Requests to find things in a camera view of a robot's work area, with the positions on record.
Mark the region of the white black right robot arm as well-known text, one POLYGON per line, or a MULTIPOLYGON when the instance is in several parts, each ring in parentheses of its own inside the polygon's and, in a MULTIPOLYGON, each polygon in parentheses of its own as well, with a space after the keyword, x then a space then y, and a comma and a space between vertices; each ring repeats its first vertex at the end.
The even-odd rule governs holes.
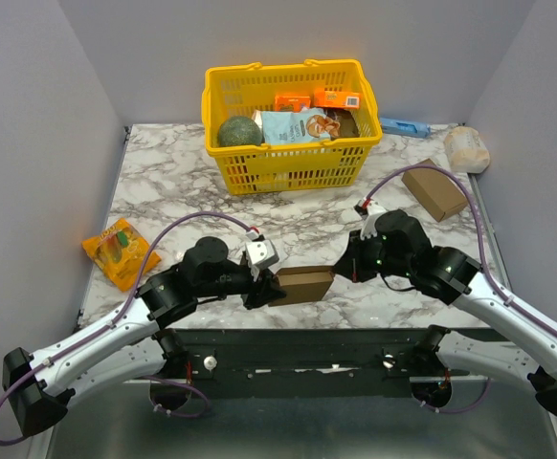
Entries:
POLYGON ((403 210, 356 206, 363 225, 348 236, 335 274, 353 283, 405 278, 411 289, 466 312, 509 341, 506 348, 469 339, 428 341, 412 351, 414 367, 432 375, 453 367, 530 386, 557 417, 557 321, 514 295, 465 252, 433 245, 419 221, 403 210))

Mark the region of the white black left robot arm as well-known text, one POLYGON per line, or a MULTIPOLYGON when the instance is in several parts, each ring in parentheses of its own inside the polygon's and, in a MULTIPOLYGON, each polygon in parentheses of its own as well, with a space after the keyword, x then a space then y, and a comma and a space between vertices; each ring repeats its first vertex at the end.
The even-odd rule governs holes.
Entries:
POLYGON ((2 385, 22 437, 56 425, 70 405, 103 385, 177 376, 185 356, 168 326, 199 304, 238 295, 252 310, 285 298, 270 269, 279 262, 270 240, 248 242, 239 262, 228 256, 221 239, 203 237, 179 263, 151 276, 92 325, 34 352, 11 350, 3 358, 2 385))

